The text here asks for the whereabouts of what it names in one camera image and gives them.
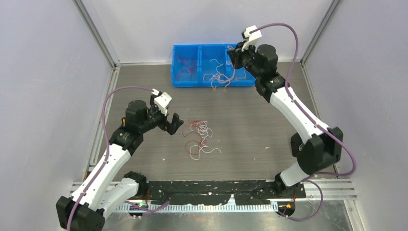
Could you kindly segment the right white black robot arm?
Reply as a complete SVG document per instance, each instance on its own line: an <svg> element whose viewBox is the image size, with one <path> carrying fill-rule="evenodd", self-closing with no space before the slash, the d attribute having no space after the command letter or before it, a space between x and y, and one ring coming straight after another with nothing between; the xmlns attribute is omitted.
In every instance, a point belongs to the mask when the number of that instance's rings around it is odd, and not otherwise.
<svg viewBox="0 0 408 231"><path fill-rule="evenodd" d="M288 197L294 185L341 159L343 132L321 122L296 97L285 78L277 71L276 49L267 44L242 50L240 42L227 54L235 69L244 68L255 78L255 88L268 103L277 108L295 128L291 137L291 152L296 162L275 176L275 193Z"/></svg>

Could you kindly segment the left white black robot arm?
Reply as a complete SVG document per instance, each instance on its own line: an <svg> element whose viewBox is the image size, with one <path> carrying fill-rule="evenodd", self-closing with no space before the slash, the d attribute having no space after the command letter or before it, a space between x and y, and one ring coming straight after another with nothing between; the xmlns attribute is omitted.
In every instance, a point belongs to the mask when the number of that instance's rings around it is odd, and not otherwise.
<svg viewBox="0 0 408 231"><path fill-rule="evenodd" d="M147 195L146 177L133 171L127 173L111 190L107 188L141 145L144 133L160 128L173 135L183 124L177 113L168 121L171 100L170 96L162 94L152 96L149 106L142 100L128 104L122 124L111 135L101 160L71 196L61 196L57 201L57 215L63 229L100 231L106 219L127 199L142 199Z"/></svg>

